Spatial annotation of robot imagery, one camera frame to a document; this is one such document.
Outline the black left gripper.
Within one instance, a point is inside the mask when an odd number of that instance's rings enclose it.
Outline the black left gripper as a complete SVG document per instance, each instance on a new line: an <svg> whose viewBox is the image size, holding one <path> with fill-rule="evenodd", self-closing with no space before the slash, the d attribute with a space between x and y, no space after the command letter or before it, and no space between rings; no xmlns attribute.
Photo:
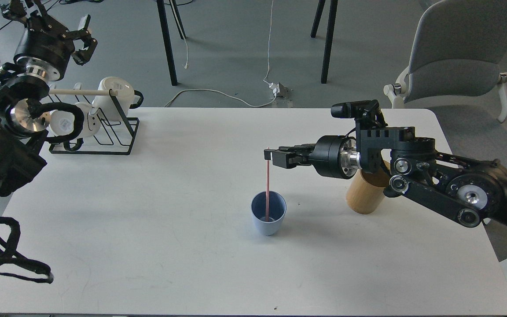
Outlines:
<svg viewBox="0 0 507 317"><path fill-rule="evenodd" d="M15 50L14 63L24 68L28 64L42 66L50 75L50 81L64 78L71 56L76 64L83 66L90 61L97 47L97 40L88 28L91 15L83 16L78 30L73 31L52 16L37 11L27 14L26 9L13 9L13 18L25 27ZM84 46L76 50L74 41L78 39Z"/></svg>

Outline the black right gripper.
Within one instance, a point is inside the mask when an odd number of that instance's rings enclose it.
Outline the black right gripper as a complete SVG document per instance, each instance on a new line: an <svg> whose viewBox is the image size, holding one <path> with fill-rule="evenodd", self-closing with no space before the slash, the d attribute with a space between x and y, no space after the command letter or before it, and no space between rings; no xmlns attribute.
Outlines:
<svg viewBox="0 0 507 317"><path fill-rule="evenodd" d="M356 140L345 135L324 135L316 144L305 143L264 150L264 158L284 169L312 165L319 175L330 178L350 179L361 168Z"/></svg>

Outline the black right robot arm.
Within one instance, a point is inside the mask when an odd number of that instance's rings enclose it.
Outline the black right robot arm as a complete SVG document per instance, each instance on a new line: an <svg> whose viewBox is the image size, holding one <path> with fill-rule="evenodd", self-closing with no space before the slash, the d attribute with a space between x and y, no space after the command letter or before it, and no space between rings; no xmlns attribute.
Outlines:
<svg viewBox="0 0 507 317"><path fill-rule="evenodd" d="M485 219L507 225L507 169L442 153L433 138L410 128L360 128L356 136L326 135L316 143L265 150L280 168L313 166L319 175L350 179L356 171L386 173L387 197L406 197L443 217L473 228Z"/></svg>

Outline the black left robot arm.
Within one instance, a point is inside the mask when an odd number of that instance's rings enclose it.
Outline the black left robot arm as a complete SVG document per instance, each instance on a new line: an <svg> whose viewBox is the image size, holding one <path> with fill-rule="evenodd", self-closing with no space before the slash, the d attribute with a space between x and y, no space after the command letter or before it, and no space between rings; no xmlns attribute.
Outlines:
<svg viewBox="0 0 507 317"><path fill-rule="evenodd" d="M39 0L11 0L0 5L2 16L23 24L24 34L13 62L0 63L0 196L6 197L31 182L46 165L40 156L44 143L77 139L85 116L63 102L42 103L49 83L64 77L69 60L86 64L96 46L88 28L90 16L79 30L69 30L50 16ZM20 225L0 217L0 265L16 265L42 275L36 283L52 283L48 265L17 251Z"/></svg>

